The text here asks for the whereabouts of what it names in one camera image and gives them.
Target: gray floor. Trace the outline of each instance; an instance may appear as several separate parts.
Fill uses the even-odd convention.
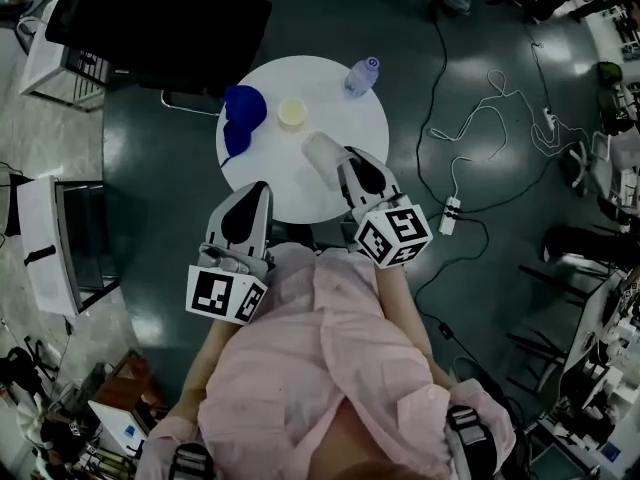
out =
[[[390,128],[388,165],[412,201],[426,215],[441,211],[420,184],[415,147],[431,101],[430,89],[443,52],[426,17],[427,0],[271,0],[273,12],[255,65],[287,55],[317,55],[345,65],[375,55],[381,76],[375,87]],[[479,98],[495,94],[487,71],[500,69],[508,90],[521,89],[544,123],[543,88],[522,25],[522,11],[477,0],[468,17],[443,18],[449,65],[437,91],[431,126],[455,134]],[[597,61],[586,26],[567,17],[533,29],[549,85],[553,111],[569,126],[589,134],[598,126],[595,107]],[[535,180],[546,158],[530,140],[530,117],[517,98],[498,104],[509,131],[508,147],[491,162],[456,167],[463,208],[509,198]],[[193,263],[212,208],[229,187],[215,154],[216,120],[171,111],[156,91],[122,86],[105,106],[105,181],[112,245],[121,270],[122,290],[141,346],[155,367],[169,399],[175,399],[206,326],[183,310],[187,265]],[[565,135],[564,141],[579,138]],[[456,144],[426,137],[420,150],[423,174],[441,199],[453,194],[450,161],[457,155],[486,157],[501,144],[498,118],[479,115],[467,137]],[[601,222],[595,200],[578,198],[552,164],[525,197],[474,214],[491,241],[478,261],[449,268],[424,290],[420,307],[445,320],[456,336],[498,380],[520,371],[523,358],[512,354],[505,337],[525,325],[542,326],[559,345],[568,346],[579,311],[549,287],[517,270],[540,266],[545,230],[560,223],[589,227]],[[437,219],[432,227],[437,228]],[[315,226],[318,239],[338,236],[338,223]],[[451,237],[436,236],[420,259],[407,267],[416,290],[447,260],[475,255],[484,244],[477,223],[459,222]],[[425,324],[444,366],[462,353]]]
[[[14,41],[11,34],[2,37]],[[11,44],[3,44],[3,49]],[[101,179],[102,112],[87,115],[18,96],[24,60],[22,52],[15,49],[13,55],[3,56],[0,66],[0,160],[32,178],[51,174],[61,180]],[[6,183],[6,172],[0,166],[0,184]],[[2,230],[7,207],[8,190],[0,188]],[[24,347],[23,339],[30,335],[47,345],[48,359],[55,365],[67,344],[64,319],[37,309],[22,259],[20,237],[8,238],[0,250],[0,316],[8,325],[0,327],[0,356],[16,345]],[[71,324],[74,334],[60,371],[59,387],[82,380],[98,361],[115,364],[129,347],[137,346],[119,290],[71,319]]]

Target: bottle cap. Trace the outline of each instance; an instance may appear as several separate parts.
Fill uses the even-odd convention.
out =
[[[380,61],[375,57],[367,57],[367,60],[365,61],[365,65],[367,66],[367,69],[371,69],[371,70],[378,69],[380,67]]]

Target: pink shirt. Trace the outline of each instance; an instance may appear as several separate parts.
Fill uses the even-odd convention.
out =
[[[502,464],[515,444],[507,412],[474,380],[451,391],[433,383],[422,353],[384,318],[368,258],[297,244],[272,252],[270,290],[225,347],[200,406],[197,438],[225,480],[304,480],[344,397],[389,459],[425,476],[455,476],[444,435],[454,404],[490,426]],[[165,419],[137,478],[166,478],[175,448],[194,439],[193,425]]]

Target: plastic bottle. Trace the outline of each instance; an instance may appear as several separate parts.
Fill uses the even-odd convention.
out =
[[[375,57],[360,60],[351,68],[344,80],[344,88],[351,96],[362,96],[378,79],[380,62]]]

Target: shirt pocket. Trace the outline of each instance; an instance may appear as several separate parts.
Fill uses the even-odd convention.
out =
[[[428,366],[413,358],[382,365],[389,402],[395,404],[400,435],[415,449],[440,460],[449,456],[444,426],[450,394],[433,384]]]

